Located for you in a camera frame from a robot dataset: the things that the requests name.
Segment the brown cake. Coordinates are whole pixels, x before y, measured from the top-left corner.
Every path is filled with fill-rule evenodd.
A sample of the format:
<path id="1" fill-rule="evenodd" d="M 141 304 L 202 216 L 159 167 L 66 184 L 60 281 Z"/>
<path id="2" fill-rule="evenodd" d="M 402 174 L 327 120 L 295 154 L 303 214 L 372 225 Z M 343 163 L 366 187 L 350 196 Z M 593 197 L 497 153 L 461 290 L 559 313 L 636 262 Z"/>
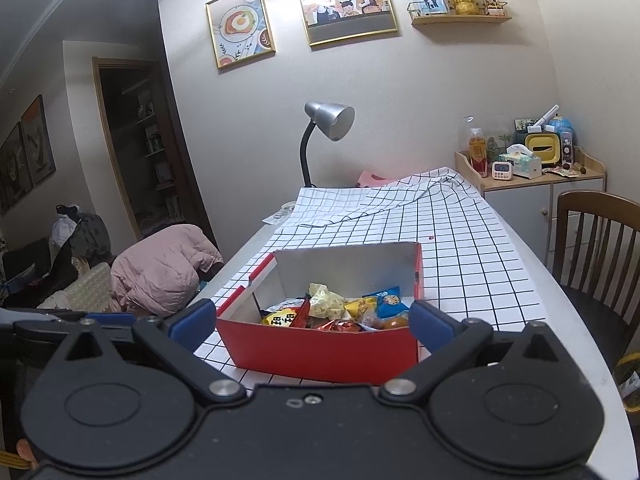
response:
<path id="1" fill-rule="evenodd" d="M 408 325 L 408 313 L 402 312 L 391 318 L 377 318 L 372 327 L 376 330 L 396 330 L 396 328 L 407 327 Z"/>

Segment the yellow gold snack packet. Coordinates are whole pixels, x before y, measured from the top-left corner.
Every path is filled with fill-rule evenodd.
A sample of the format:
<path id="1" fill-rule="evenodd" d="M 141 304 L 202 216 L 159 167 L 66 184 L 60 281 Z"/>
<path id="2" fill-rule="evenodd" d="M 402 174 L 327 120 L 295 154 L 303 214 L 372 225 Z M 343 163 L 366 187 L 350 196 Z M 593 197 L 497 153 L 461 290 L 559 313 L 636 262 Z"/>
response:
<path id="1" fill-rule="evenodd" d="M 347 301 L 345 310 L 354 320 L 359 320 L 367 310 L 375 309 L 377 305 L 378 298 L 367 296 Z"/>

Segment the orange yellow snack bag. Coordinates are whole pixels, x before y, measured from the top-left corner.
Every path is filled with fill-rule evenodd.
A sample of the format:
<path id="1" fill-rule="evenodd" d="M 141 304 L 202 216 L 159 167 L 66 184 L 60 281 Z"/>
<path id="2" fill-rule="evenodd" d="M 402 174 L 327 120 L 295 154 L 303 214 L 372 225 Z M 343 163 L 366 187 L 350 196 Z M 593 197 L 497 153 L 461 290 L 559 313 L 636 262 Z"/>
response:
<path id="1" fill-rule="evenodd" d="M 262 325 L 288 327 L 296 319 L 299 308 L 284 308 L 274 312 L 268 312 L 262 318 Z"/>

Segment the red orange snack packet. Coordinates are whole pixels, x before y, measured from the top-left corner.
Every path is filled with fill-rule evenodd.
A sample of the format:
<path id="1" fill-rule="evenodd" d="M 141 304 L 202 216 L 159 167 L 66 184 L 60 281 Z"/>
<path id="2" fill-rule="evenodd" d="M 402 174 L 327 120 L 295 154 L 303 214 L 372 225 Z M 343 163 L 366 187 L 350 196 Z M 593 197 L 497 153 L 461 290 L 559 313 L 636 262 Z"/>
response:
<path id="1" fill-rule="evenodd" d="M 363 328 L 353 320 L 331 320 L 317 327 L 322 332 L 360 333 Z"/>

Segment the white blue snack packet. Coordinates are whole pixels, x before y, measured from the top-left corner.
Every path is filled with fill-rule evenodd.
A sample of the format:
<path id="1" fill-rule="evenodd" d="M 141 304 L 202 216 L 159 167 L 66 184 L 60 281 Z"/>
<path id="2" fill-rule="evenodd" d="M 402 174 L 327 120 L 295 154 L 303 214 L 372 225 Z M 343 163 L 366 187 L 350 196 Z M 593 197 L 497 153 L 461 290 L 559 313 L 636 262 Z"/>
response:
<path id="1" fill-rule="evenodd" d="M 269 313 L 278 312 L 283 309 L 297 309 L 300 308 L 305 299 L 304 298 L 286 298 L 278 304 L 273 304 L 270 307 L 266 307 L 265 311 Z"/>

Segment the pale yellow snack bag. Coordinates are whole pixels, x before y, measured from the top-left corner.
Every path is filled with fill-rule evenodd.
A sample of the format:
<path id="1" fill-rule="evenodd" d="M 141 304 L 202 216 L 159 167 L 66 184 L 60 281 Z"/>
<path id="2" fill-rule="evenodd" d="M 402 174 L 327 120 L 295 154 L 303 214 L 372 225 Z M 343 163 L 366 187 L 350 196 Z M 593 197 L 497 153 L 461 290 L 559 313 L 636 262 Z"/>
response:
<path id="1" fill-rule="evenodd" d="M 346 300 L 336 292 L 331 292 L 325 284 L 311 283 L 308 290 L 309 315 L 312 318 L 339 320 L 345 312 Z"/>

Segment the pink puffer jacket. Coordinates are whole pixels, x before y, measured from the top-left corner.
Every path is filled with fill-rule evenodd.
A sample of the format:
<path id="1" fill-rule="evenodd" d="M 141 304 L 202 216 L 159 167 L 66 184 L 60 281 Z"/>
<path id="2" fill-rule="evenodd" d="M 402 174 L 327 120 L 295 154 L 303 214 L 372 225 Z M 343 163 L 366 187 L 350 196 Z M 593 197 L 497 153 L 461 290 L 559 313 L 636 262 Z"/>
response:
<path id="1" fill-rule="evenodd" d="M 110 312 L 168 318 L 185 308 L 224 258 L 194 224 L 175 224 L 140 240 L 111 266 Z"/>

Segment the white black grid tablecloth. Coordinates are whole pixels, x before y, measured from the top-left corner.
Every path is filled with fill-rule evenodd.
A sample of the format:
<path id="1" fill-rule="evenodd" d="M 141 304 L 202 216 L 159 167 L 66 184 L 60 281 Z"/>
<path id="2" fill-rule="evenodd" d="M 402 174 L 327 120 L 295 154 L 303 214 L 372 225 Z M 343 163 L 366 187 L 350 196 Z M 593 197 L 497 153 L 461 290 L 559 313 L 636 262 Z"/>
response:
<path id="1" fill-rule="evenodd" d="M 311 284 L 353 300 L 398 288 L 456 320 L 479 318 L 517 332 L 546 309 L 495 211 L 448 168 L 398 182 L 384 203 L 377 188 L 299 193 L 280 226 L 257 233 L 210 284 L 215 330 L 196 352 L 253 387 L 261 382 L 380 384 L 430 349 L 405 326 L 342 333 L 262 324 L 262 311 L 306 294 Z"/>

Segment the red white cardboard box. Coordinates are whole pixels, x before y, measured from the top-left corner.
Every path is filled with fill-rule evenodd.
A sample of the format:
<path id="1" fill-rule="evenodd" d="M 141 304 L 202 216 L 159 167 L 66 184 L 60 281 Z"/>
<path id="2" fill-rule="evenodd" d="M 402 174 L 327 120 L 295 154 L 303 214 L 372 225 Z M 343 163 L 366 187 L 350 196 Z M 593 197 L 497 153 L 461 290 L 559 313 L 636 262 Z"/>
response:
<path id="1" fill-rule="evenodd" d="M 233 362 L 247 370 L 318 380 L 379 385 L 419 361 L 407 327 L 376 330 L 374 309 L 353 320 L 360 333 L 322 332 L 331 321 L 309 315 L 311 283 L 325 284 L 346 302 L 399 286 L 410 307 L 423 295 L 422 248 L 416 242 L 282 249 L 258 264 L 245 285 L 217 310 L 216 327 Z M 266 307 L 304 298 L 288 327 L 262 325 Z"/>

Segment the dark wooden bookshelf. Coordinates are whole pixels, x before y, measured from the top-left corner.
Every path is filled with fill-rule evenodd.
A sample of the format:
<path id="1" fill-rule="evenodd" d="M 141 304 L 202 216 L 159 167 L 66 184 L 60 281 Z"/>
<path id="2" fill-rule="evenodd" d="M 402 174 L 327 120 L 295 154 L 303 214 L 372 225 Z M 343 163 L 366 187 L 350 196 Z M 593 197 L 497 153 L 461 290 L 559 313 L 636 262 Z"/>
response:
<path id="1" fill-rule="evenodd" d="M 141 240 L 191 223 L 213 240 L 160 66 L 94 58 L 92 68 L 108 156 L 134 235 Z"/>

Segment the wooden top side cabinet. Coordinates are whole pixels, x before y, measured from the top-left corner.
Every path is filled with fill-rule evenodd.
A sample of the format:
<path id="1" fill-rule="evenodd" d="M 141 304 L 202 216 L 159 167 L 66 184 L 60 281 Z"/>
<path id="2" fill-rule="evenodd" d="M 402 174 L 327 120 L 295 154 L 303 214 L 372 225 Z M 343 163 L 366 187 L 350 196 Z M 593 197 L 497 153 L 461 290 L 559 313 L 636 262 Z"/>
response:
<path id="1" fill-rule="evenodd" d="M 475 186 L 486 202 L 518 233 L 533 253 L 546 265 L 553 259 L 556 228 L 556 203 L 567 191 L 606 190 L 606 170 L 602 162 L 575 148 L 578 176 L 566 178 L 555 174 L 527 180 L 513 177 L 497 181 L 481 177 L 465 152 L 455 152 L 456 170 Z"/>

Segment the papers on table edge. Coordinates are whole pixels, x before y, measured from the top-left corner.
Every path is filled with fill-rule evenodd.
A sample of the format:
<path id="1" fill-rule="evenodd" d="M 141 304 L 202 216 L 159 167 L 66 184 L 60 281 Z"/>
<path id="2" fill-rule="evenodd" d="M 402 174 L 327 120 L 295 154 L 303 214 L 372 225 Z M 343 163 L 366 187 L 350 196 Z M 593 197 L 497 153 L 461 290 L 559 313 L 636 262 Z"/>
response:
<path id="1" fill-rule="evenodd" d="M 294 208 L 294 202 L 285 203 L 279 210 L 274 214 L 270 214 L 270 216 L 262 220 L 262 222 L 268 224 L 268 226 L 277 226 L 278 224 L 285 222 L 285 220 L 293 213 Z"/>

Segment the brown wooden chair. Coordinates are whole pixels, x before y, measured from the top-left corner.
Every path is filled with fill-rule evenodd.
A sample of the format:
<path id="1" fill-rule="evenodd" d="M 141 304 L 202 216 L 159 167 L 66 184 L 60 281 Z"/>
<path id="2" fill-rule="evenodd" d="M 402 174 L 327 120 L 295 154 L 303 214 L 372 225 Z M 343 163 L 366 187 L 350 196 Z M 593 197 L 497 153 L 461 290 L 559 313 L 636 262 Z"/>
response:
<path id="1" fill-rule="evenodd" d="M 600 191 L 560 194 L 551 273 L 613 368 L 639 330 L 639 204 Z"/>

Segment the white digital timer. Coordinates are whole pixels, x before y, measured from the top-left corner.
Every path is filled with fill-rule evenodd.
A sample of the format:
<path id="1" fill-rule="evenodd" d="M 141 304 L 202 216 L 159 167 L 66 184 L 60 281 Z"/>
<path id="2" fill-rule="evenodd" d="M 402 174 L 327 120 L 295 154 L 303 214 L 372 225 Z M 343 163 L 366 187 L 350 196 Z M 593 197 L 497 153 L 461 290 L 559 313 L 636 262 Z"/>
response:
<path id="1" fill-rule="evenodd" d="M 496 181 L 510 181 L 513 178 L 512 164 L 496 160 L 491 166 L 491 177 Z"/>

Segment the pink object behind table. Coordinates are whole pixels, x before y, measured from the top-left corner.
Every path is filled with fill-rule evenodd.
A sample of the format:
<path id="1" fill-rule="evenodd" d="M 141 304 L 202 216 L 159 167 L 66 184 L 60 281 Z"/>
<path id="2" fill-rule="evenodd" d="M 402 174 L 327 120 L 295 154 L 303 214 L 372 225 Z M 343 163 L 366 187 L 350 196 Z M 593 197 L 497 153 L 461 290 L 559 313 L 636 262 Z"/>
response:
<path id="1" fill-rule="evenodd" d="M 363 171 L 358 177 L 356 187 L 357 188 L 379 188 L 380 186 L 394 183 L 394 179 L 386 179 L 376 174 L 372 174 L 370 171 Z"/>

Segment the tissue box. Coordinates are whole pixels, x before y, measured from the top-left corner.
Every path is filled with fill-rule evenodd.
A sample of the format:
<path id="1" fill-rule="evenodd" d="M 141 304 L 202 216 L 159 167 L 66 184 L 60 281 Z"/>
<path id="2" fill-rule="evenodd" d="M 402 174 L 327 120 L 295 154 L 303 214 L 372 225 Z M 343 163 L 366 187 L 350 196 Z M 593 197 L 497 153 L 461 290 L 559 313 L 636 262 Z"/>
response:
<path id="1" fill-rule="evenodd" d="M 513 166 L 514 176 L 528 180 L 542 174 L 541 159 L 523 144 L 512 144 L 506 149 L 506 160 Z"/>

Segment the orange juice bottle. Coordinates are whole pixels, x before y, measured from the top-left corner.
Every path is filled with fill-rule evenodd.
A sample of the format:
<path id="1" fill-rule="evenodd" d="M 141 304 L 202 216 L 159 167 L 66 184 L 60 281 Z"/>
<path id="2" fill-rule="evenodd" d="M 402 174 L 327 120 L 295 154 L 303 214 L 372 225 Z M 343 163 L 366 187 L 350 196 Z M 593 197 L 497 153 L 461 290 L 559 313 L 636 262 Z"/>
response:
<path id="1" fill-rule="evenodd" d="M 469 136 L 469 160 L 472 168 L 482 177 L 488 176 L 487 141 L 481 128 L 471 128 Z"/>

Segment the yellow radio box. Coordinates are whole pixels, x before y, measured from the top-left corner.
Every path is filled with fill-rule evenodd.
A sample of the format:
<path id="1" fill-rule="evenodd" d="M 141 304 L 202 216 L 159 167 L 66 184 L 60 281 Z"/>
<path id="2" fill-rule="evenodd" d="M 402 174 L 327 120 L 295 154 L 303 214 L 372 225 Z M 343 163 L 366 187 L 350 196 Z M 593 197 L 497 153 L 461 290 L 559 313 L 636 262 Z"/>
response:
<path id="1" fill-rule="evenodd" d="M 560 138 L 556 133 L 529 133 L 525 146 L 540 159 L 542 166 L 555 166 L 560 161 Z"/>

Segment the silver black desk lamp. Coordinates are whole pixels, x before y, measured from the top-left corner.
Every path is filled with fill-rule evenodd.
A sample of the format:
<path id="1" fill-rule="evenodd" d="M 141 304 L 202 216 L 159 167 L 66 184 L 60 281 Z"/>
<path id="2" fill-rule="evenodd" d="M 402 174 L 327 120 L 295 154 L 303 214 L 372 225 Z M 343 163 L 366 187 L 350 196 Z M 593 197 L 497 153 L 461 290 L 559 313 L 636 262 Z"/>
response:
<path id="1" fill-rule="evenodd" d="M 320 103 L 309 101 L 304 106 L 309 118 L 299 145 L 299 162 L 306 188 L 312 188 L 308 165 L 308 143 L 314 130 L 319 129 L 329 140 L 342 140 L 355 122 L 356 112 L 352 106 L 338 103 Z"/>

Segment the dark wall picture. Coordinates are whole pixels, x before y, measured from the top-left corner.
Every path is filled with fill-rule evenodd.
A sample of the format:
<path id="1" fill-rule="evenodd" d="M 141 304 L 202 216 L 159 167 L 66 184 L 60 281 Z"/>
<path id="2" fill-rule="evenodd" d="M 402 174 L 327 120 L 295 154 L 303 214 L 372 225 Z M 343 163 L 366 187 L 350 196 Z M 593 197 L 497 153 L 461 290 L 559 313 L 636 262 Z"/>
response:
<path id="1" fill-rule="evenodd" d="M 37 186 L 55 173 L 51 143 L 40 94 L 21 117 L 23 140 L 32 183 Z"/>

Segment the food picture frame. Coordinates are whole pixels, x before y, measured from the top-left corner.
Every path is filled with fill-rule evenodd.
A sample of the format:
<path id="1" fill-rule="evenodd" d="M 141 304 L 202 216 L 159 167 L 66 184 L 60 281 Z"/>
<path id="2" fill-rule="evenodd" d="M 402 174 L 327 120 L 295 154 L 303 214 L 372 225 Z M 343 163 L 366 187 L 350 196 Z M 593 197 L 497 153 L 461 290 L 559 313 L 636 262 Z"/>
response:
<path id="1" fill-rule="evenodd" d="M 205 11 L 218 70 L 276 53 L 264 0 L 210 0 Z"/>

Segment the wooden wall shelf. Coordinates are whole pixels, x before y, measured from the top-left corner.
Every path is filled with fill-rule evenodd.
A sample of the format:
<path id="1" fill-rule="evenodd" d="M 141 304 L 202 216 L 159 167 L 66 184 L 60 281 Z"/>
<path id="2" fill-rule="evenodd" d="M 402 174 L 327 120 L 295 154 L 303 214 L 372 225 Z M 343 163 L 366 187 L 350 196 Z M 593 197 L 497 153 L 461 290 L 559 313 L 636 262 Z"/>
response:
<path id="1" fill-rule="evenodd" d="M 511 19 L 508 14 L 498 16 L 428 12 L 421 1 L 409 2 L 407 12 L 413 27 L 436 24 L 502 24 Z"/>

